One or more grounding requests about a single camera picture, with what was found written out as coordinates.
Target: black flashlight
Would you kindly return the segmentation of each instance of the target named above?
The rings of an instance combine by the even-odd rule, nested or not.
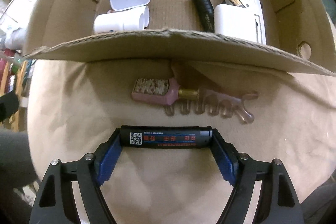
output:
[[[193,0],[201,24],[206,32],[215,32],[215,25],[213,19],[213,6],[210,0]]]

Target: blue gripper pad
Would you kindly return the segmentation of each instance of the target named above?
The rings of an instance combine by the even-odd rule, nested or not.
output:
[[[213,140],[210,145],[210,150],[215,158],[223,179],[228,181],[231,186],[234,186],[237,180],[239,164],[236,157],[233,156],[233,153],[229,153],[224,150],[223,145],[225,144],[226,143],[220,134],[213,132]]]
[[[96,166],[97,177],[96,181],[99,186],[102,186],[105,181],[108,181],[112,175],[112,171],[121,154],[122,146],[120,145],[120,136],[115,138],[115,141],[110,145],[106,153],[98,160]]]

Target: battery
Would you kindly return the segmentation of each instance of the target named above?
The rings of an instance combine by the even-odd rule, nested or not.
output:
[[[202,148],[210,145],[212,128],[122,126],[120,143],[142,148]]]

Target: round hole in cardboard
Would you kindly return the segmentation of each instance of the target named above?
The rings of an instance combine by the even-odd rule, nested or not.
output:
[[[298,55],[303,59],[308,60],[311,56],[311,47],[306,41],[302,41],[298,47]]]

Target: black cylinder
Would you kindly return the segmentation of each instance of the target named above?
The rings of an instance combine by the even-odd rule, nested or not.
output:
[[[120,143],[142,148],[202,148],[212,140],[208,127],[138,127],[122,126]]]
[[[213,19],[213,6],[210,0],[193,0],[201,24],[206,32],[215,32],[215,25]]]

